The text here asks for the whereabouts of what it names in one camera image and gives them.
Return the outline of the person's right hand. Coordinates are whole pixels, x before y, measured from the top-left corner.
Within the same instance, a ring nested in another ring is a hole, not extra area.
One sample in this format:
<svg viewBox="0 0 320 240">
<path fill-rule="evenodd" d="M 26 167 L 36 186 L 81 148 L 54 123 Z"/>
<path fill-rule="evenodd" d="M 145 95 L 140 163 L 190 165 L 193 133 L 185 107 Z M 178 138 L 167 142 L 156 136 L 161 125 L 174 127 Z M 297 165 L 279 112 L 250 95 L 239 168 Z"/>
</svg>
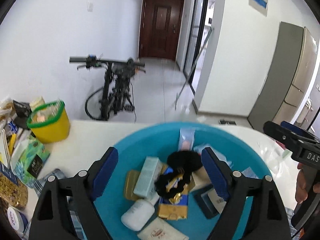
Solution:
<svg viewBox="0 0 320 240">
<path fill-rule="evenodd" d="M 297 182 L 296 182 L 295 199 L 298 204 L 302 204 L 302 202 L 304 202 L 308 197 L 308 191 L 306 190 L 306 179 L 303 172 L 303 164 L 299 163 L 297 168 L 299 172 L 298 172 Z"/>
</svg>

